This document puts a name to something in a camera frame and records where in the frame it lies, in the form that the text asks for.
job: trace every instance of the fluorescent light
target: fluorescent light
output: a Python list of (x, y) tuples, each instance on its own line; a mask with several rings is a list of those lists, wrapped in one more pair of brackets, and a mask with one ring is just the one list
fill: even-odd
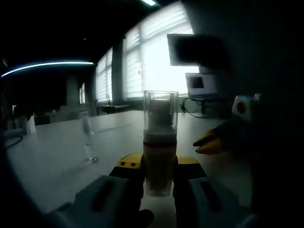
[(55, 62), (55, 63), (41, 63), (41, 64), (35, 64), (35, 65), (30, 65), (30, 66), (24, 66), (15, 70), (11, 70), (5, 74), (3, 74), (1, 77), (4, 77), (5, 75), (8, 75), (10, 73), (19, 71), (19, 70), (24, 70), (28, 68), (33, 68), (33, 67), (41, 67), (41, 66), (49, 66), (49, 65), (69, 65), (69, 64), (81, 64), (81, 65), (93, 65), (94, 63), (91, 62)]
[(153, 0), (142, 0), (143, 2), (147, 3), (150, 6), (154, 6), (155, 5), (155, 1)]

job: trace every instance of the ceiling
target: ceiling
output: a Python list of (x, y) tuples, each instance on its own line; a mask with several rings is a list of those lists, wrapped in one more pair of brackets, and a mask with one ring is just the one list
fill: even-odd
[(0, 75), (19, 66), (58, 60), (97, 62), (147, 15), (174, 0), (76, 1), (2, 7)]

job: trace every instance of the glass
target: glass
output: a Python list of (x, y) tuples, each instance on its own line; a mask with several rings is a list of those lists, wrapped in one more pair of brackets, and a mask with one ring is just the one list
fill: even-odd
[(91, 122), (89, 112), (81, 112), (79, 113), (79, 119), (82, 126), (82, 131), (85, 134), (85, 153), (87, 155), (87, 159), (91, 162), (96, 162), (98, 160), (97, 157), (92, 157), (92, 135), (93, 132), (91, 130)]
[(144, 92), (143, 158), (147, 194), (169, 196), (176, 159), (178, 92)]

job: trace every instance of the table surface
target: table surface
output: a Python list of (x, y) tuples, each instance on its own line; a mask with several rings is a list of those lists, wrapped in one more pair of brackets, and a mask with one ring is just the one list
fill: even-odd
[[(143, 151), (143, 112), (129, 111), (90, 120), (94, 131), (93, 156), (99, 158), (96, 163), (86, 162), (80, 120), (36, 126), (35, 134), (25, 136), (23, 141), (8, 149), (17, 178), (43, 213), (73, 202), (76, 193), (101, 175), (110, 174), (122, 157)], [(209, 178), (231, 189), (240, 205), (249, 206), (249, 163), (236, 160), (228, 153), (197, 154), (192, 146), (196, 139), (221, 122), (179, 114), (177, 154), (198, 159)], [(153, 226), (175, 225), (172, 194), (166, 198), (144, 196), (141, 208), (154, 212)]]

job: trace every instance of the desk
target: desk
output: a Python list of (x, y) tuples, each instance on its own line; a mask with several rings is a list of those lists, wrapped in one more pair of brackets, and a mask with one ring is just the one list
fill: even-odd
[[(192, 143), (219, 119), (198, 119), (179, 114), (177, 154), (198, 159), (206, 174), (226, 185), (239, 197), (241, 205), (250, 205), (249, 164), (229, 154), (208, 156), (195, 153)], [(99, 161), (86, 163), (85, 137), (79, 120), (36, 126), (37, 132), (8, 149), (9, 161), (25, 190), (38, 208), (49, 212), (65, 202), (73, 202), (77, 192), (101, 175), (110, 174), (127, 154), (143, 150), (143, 112), (96, 116), (91, 118), (93, 156)], [(174, 220), (174, 198), (144, 197), (142, 208), (152, 209), (159, 220)]]

